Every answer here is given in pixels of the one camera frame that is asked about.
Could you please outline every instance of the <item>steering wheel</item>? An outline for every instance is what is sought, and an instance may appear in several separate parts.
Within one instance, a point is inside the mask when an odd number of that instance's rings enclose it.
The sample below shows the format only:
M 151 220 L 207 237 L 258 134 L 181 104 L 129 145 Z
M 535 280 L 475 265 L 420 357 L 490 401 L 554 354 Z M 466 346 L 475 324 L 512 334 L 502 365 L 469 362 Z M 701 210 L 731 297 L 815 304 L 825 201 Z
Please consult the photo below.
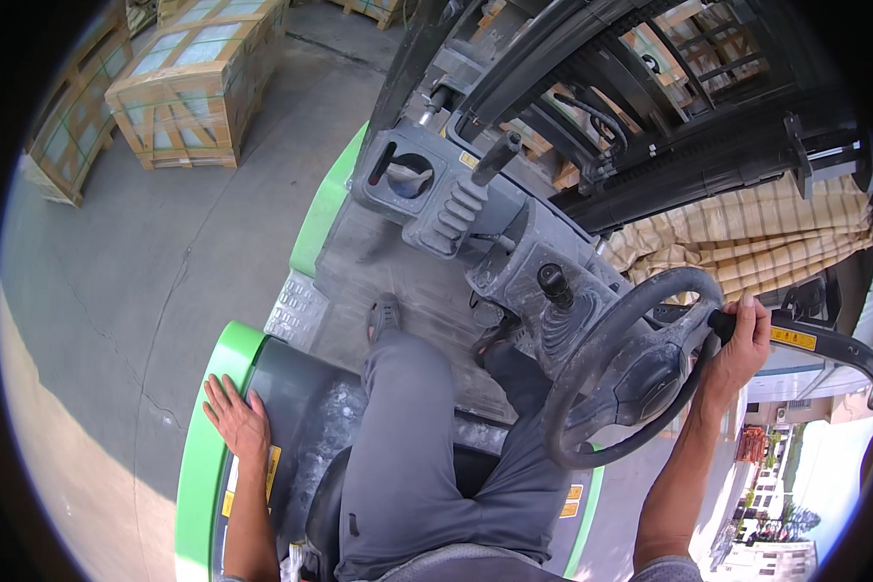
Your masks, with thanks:
M 663 299 L 685 291 L 697 292 L 699 299 L 682 318 L 630 341 L 622 339 Z M 693 267 L 654 275 L 621 297 L 585 334 L 547 396 L 543 436 L 550 458 L 566 469 L 601 467 L 665 428 L 695 393 L 702 369 L 718 351 L 721 342 L 707 321 L 722 302 L 718 283 Z M 699 343 L 698 362 L 683 383 L 688 356 Z M 593 388 L 583 391 L 583 386 Z M 580 391 L 584 398 L 577 400 Z M 594 452 L 579 446 L 606 425 L 639 425 L 648 418 L 638 432 L 615 445 Z

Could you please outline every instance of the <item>person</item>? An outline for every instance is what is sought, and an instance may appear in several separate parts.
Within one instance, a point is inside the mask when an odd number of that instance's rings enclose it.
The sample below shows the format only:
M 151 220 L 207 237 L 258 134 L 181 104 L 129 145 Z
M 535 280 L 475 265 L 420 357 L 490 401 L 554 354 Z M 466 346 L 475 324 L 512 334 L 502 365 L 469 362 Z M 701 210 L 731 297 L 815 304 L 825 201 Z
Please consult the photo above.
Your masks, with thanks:
M 700 580 L 688 547 L 705 491 L 722 415 L 769 355 L 770 316 L 751 295 L 723 308 L 736 314 L 732 340 L 704 368 L 672 454 L 640 512 L 635 582 Z M 453 473 L 453 373 L 430 343 L 401 331 L 397 299 L 369 312 L 371 352 L 363 369 L 370 401 L 346 468 L 339 519 L 341 582 L 453 579 L 562 580 L 550 559 L 553 528 L 570 471 L 546 455 L 540 422 L 552 382 L 512 343 L 493 343 L 484 367 L 517 413 L 498 467 L 472 499 Z M 268 420 L 223 376 L 205 382 L 204 411 L 230 451 L 239 479 L 224 549 L 228 580 L 278 580 L 265 504 Z

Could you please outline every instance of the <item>yellow warning label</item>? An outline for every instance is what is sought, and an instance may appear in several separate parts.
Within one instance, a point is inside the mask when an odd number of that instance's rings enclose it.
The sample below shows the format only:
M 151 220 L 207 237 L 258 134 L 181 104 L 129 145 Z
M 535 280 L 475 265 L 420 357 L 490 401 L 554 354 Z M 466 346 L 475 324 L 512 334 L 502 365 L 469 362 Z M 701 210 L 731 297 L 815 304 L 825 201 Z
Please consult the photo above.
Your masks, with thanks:
M 230 510 L 233 509 L 233 492 L 228 491 L 223 494 L 223 508 L 221 513 L 224 517 L 230 517 Z
M 272 496 L 272 483 L 275 482 L 275 472 L 278 470 L 278 459 L 281 456 L 281 448 L 274 445 L 268 450 L 268 477 L 265 479 L 265 501 Z
M 779 343 L 789 343 L 803 349 L 815 351 L 815 344 L 818 343 L 818 338 L 808 333 L 792 332 L 773 326 L 770 330 L 770 339 Z
M 582 483 L 574 484 L 569 488 L 569 495 L 566 495 L 566 501 L 578 501 L 582 499 Z
M 562 506 L 562 512 L 559 514 L 559 518 L 574 518 L 579 514 L 579 502 L 578 501 L 567 501 L 566 505 Z
M 459 161 L 463 162 L 469 168 L 475 169 L 478 165 L 478 158 L 469 154 L 468 152 L 463 152 L 459 155 Z
M 268 475 L 265 478 L 265 502 L 268 503 L 272 496 L 272 485 L 275 483 L 275 472 L 278 471 L 278 460 L 281 458 L 281 448 L 271 445 L 268 449 Z M 233 497 L 236 491 L 236 482 L 239 479 L 239 458 L 233 457 L 233 466 L 230 469 L 230 482 L 227 483 L 226 492 L 223 494 L 223 507 L 221 513 L 230 517 L 233 510 Z

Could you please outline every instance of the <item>concrete floor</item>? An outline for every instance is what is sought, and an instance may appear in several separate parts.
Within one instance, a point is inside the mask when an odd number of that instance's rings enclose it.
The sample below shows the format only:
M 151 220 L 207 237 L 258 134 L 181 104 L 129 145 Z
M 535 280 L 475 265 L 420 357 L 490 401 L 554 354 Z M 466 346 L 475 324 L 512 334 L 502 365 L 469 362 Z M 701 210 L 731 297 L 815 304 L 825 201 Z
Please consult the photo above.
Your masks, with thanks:
M 13 185 L 0 242 L 7 405 L 49 515 L 95 579 L 173 579 L 178 470 L 210 350 L 229 320 L 263 325 L 314 192 L 368 120 L 403 35 L 330 3 L 292 9 L 290 30 L 239 169 L 147 171 L 115 130 L 81 210 Z M 629 577 L 640 505 L 671 445 L 657 438 L 606 470 L 582 579 Z M 719 452 L 707 506 L 732 455 Z

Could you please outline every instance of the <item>green forklift body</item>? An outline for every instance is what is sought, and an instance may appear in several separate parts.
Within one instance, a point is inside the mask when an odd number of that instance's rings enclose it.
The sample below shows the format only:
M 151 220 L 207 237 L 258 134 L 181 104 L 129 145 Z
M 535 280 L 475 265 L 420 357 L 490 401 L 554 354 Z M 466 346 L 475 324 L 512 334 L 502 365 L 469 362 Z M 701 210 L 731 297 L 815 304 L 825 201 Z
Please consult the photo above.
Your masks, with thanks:
M 314 276 L 314 263 L 348 196 L 346 185 L 353 173 L 366 128 L 367 125 L 361 127 L 321 182 L 291 252 L 291 269 Z M 210 373 L 217 376 L 225 373 L 233 380 L 240 395 L 244 396 L 267 337 L 265 333 L 243 323 L 231 321 L 214 346 L 198 389 L 178 478 L 175 516 L 175 570 L 178 582 L 209 582 L 214 574 L 215 527 L 221 511 L 221 483 L 224 481 L 228 450 L 203 411 L 206 400 L 203 380 Z M 577 480 L 584 483 L 577 514 L 568 518 L 568 526 L 558 528 L 562 536 L 555 535 L 559 538 L 555 546 L 560 558 L 554 558 L 555 565 L 548 565 L 558 570 L 557 574 L 561 576 L 574 576 L 580 566 L 603 476 L 604 467 L 601 467 L 595 469 L 590 478 L 583 476 Z

